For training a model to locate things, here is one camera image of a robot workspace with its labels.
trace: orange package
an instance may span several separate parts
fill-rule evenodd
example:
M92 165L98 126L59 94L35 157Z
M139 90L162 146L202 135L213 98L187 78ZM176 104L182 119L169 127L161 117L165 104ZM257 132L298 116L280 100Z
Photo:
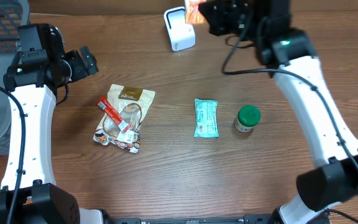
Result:
M185 0L186 6L186 23L188 24L203 24L205 18L198 11L198 4L206 2L206 0Z

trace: wooden surface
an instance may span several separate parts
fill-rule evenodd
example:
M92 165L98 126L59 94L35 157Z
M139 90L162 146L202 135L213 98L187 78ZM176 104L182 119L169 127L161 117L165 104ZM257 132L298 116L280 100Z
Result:
M184 0L29 0L31 12L64 15L163 14ZM292 11L358 10L358 0L292 0Z
M140 218L271 213L296 194L297 175L313 169L295 114L274 81L267 74L220 74L230 48L207 26L195 28L195 47L173 53L161 15L31 20L58 26L66 50L87 45L98 60L99 73L70 84L52 124L57 184L81 207ZM358 12L295 13L294 25L309 33L328 87L358 138ZM257 67L248 49L238 50L228 69ZM103 116L96 102L113 83L156 91L138 154L92 140ZM193 137L195 98L219 101L218 139ZM262 112L250 136L232 124L246 104ZM6 162L0 156L0 183ZM358 218L358 197L337 208Z

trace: light blue package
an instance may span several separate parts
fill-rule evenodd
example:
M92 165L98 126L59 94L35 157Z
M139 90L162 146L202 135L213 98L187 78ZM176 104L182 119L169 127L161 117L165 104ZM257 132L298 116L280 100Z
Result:
M217 138L218 124L216 122L216 108L218 102L215 100L194 100L196 105L196 131L195 137Z

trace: green bottle cap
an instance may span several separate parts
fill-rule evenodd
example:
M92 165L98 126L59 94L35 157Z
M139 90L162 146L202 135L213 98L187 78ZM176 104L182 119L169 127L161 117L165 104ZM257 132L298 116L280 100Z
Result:
M245 105L239 111L237 118L245 127L254 127L260 120L260 111L254 105Z

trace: brown label on bag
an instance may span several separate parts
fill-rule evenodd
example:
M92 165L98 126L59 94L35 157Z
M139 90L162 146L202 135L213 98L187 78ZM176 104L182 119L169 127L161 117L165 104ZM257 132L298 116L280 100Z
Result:
M124 100L134 100L138 101L140 96L142 95L143 89L133 88L133 87L126 87L122 89L118 98Z

